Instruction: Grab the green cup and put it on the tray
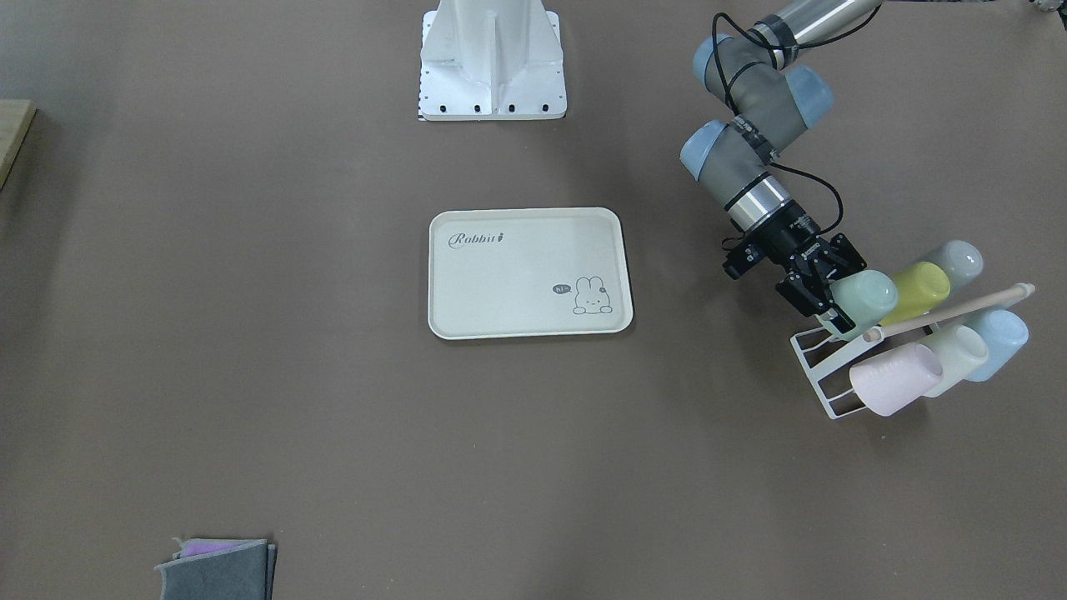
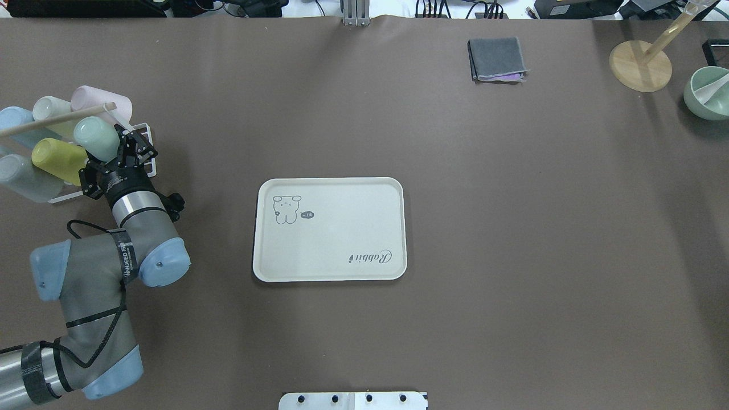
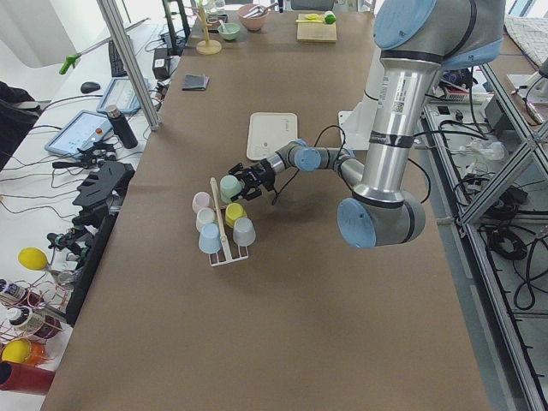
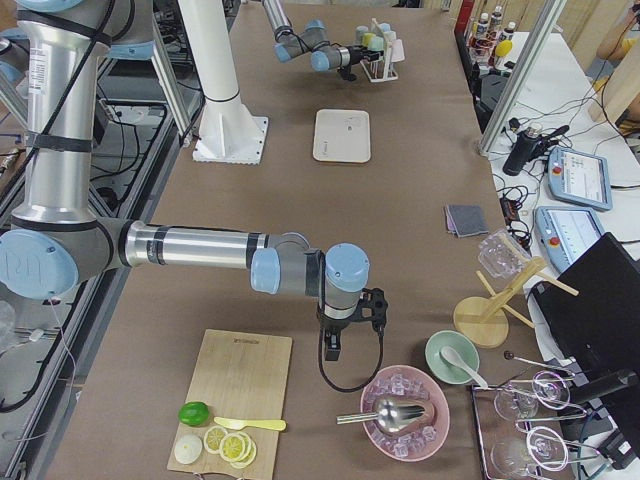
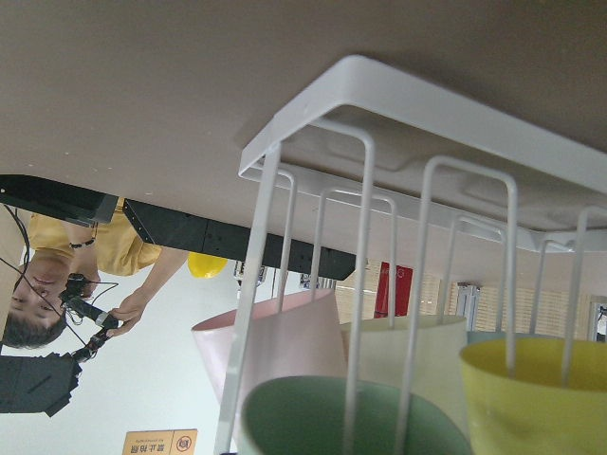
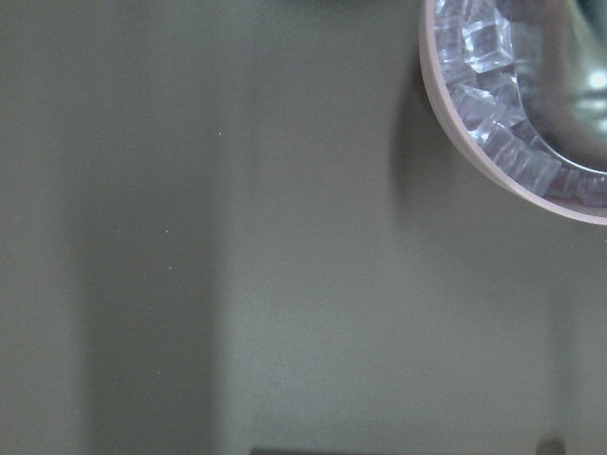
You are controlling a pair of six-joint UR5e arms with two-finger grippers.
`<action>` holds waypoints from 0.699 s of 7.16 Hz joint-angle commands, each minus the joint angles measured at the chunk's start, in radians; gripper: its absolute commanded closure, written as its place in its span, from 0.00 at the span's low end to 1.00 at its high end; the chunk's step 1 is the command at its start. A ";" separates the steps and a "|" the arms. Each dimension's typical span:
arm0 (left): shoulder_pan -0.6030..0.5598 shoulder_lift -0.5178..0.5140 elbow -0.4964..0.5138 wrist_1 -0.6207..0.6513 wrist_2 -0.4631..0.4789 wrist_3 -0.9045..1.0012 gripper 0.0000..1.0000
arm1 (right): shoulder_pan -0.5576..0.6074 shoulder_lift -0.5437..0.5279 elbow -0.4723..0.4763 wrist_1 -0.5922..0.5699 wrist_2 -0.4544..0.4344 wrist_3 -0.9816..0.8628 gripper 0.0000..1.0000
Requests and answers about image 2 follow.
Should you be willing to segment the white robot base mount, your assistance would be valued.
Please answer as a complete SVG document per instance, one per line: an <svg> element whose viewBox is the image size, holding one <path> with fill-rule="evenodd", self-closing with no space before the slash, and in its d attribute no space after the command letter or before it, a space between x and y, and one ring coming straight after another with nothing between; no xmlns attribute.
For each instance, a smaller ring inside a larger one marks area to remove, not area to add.
<svg viewBox="0 0 729 410"><path fill-rule="evenodd" d="M279 409L429 409L426 392L289 392Z"/></svg>

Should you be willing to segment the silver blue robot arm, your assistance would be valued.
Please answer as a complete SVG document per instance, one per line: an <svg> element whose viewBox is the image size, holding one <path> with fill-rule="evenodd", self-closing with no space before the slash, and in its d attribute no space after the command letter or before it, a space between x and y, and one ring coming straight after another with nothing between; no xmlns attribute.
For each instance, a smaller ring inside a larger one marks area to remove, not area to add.
<svg viewBox="0 0 729 410"><path fill-rule="evenodd" d="M143 167L156 149L136 130L115 130L116 155L89 155L80 180L84 195L106 199L117 228L31 252L39 298L60 303L66 335L3 348L3 409L40 407L76 390L98 400L135 384L144 367L127 287L136 279L170 285L191 265L174 227L185 201L158 192Z"/></svg>

